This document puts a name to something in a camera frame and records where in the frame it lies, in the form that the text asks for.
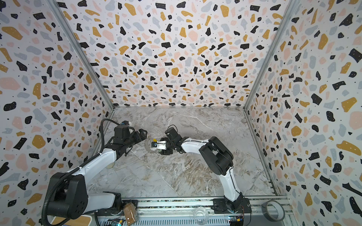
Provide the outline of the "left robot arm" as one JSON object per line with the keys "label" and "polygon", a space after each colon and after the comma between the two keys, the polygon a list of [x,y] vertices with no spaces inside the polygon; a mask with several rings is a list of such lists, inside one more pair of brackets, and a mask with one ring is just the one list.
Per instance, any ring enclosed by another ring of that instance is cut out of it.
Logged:
{"label": "left robot arm", "polygon": [[120,212],[123,208],[120,193],[90,195],[87,193],[87,185],[104,168],[126,156],[134,145],[144,141],[147,136],[146,130],[136,130],[123,122],[115,127],[114,135],[108,142],[102,140],[100,151],[93,157],[68,172],[54,174],[49,181],[41,222],[49,225],[48,217],[55,216],[64,219],[60,222],[63,225],[71,219],[98,210]]}

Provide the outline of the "metal key gauge with yellow handle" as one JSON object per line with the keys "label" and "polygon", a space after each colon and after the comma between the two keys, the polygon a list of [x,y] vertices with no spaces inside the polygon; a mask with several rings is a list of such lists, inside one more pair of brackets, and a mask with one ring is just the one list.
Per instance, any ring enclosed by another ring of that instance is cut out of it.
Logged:
{"label": "metal key gauge with yellow handle", "polygon": [[148,137],[145,140],[144,147],[147,153],[158,153],[158,149],[152,147],[153,138],[148,135]]}

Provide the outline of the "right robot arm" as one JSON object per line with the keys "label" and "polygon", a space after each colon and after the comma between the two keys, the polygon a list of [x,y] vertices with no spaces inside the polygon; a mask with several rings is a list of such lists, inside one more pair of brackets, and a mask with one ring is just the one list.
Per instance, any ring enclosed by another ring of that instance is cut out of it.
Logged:
{"label": "right robot arm", "polygon": [[217,137],[197,140],[181,137],[172,129],[166,132],[166,137],[160,141],[151,142],[151,147],[158,150],[161,155],[171,155],[174,152],[201,155],[209,169],[219,177],[223,188],[223,198],[213,199],[211,209],[214,213],[251,213],[250,201],[245,198],[236,183],[233,172],[234,157]]}

